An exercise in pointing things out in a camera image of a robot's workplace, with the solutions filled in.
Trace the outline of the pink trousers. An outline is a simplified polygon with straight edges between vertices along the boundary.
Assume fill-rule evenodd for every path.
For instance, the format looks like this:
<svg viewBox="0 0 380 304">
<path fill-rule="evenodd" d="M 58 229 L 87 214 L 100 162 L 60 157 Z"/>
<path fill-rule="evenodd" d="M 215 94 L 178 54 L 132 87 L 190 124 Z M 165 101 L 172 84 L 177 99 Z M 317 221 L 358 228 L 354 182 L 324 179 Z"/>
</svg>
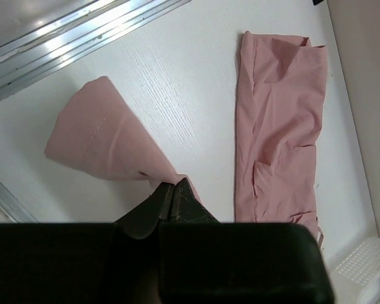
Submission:
<svg viewBox="0 0 380 304">
<path fill-rule="evenodd" d="M 323 239 L 314 183 L 326 76 L 327 51 L 309 38 L 244 33 L 236 101 L 238 222 L 291 222 Z M 183 179 L 106 76 L 71 97 L 44 153 L 104 180 L 158 186 Z"/>
</svg>

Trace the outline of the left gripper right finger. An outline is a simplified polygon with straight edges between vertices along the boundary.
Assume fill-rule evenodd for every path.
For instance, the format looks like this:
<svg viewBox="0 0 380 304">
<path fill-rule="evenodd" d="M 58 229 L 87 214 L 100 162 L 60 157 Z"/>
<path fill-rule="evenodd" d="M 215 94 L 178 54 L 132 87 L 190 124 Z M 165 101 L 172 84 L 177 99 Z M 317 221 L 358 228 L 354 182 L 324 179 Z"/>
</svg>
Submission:
<svg viewBox="0 0 380 304">
<path fill-rule="evenodd" d="M 196 199 L 187 178 L 175 186 L 168 221 L 187 224 L 218 223 L 218 220 Z"/>
</svg>

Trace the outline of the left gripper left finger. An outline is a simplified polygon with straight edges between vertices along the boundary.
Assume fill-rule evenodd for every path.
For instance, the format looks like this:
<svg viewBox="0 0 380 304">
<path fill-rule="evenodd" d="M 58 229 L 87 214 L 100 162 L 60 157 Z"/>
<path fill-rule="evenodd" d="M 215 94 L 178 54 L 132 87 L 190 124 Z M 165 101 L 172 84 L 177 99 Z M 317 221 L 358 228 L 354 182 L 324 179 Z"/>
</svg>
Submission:
<svg viewBox="0 0 380 304">
<path fill-rule="evenodd" d="M 153 233 L 160 220 L 170 218 L 173 197 L 174 185 L 163 182 L 146 200 L 115 223 L 128 237 L 145 239 Z"/>
</svg>

